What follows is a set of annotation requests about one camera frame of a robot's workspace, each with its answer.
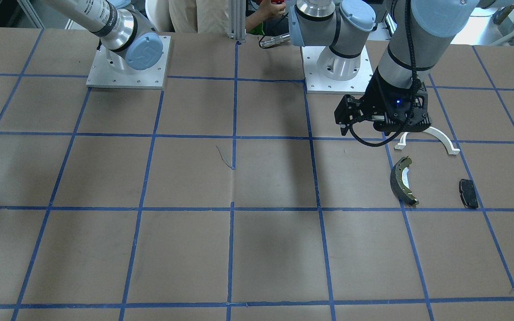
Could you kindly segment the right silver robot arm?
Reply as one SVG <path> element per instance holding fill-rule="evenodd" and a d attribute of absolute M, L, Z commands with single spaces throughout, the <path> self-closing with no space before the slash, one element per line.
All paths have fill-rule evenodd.
<path fill-rule="evenodd" d="M 46 3 L 97 36 L 104 47 L 135 70 L 161 59 L 164 45 L 154 26 L 130 0 L 47 0 Z"/>

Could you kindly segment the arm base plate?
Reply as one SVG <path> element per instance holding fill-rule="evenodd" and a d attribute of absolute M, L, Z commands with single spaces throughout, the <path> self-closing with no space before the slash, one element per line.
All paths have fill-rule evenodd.
<path fill-rule="evenodd" d="M 366 47 L 355 58 L 334 55 L 327 46 L 301 48 L 307 92 L 363 94 L 373 76 Z"/>
<path fill-rule="evenodd" d="M 145 70 L 129 67 L 123 58 L 101 45 L 91 64 L 86 86 L 98 89 L 164 89 L 172 40 L 169 35 L 158 37 L 163 44 L 161 59 Z"/>

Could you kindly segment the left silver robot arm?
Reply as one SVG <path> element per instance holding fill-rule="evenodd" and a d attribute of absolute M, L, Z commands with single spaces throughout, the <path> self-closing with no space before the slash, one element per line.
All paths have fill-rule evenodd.
<path fill-rule="evenodd" d="M 322 46 L 321 66 L 332 79 L 335 63 L 358 62 L 377 15 L 363 0 L 287 0 L 288 30 L 293 45 Z M 402 132 L 431 126 L 425 77 L 476 8 L 502 8 L 514 0 L 386 0 L 396 23 L 386 51 L 356 99 L 346 94 L 334 111 L 343 136 L 353 125 L 369 121 L 393 140 Z"/>

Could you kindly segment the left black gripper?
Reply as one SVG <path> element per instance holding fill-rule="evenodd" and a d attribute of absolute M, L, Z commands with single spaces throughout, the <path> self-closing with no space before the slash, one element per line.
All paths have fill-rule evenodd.
<path fill-rule="evenodd" d="M 374 122 L 375 130 L 385 132 L 400 131 L 406 119 L 408 122 L 402 132 L 423 132 L 431 126 L 431 117 L 427 110 L 428 93 L 421 83 L 415 95 L 415 106 L 410 111 L 410 89 L 390 85 L 375 71 L 365 95 L 361 97 L 360 108 L 367 120 Z"/>

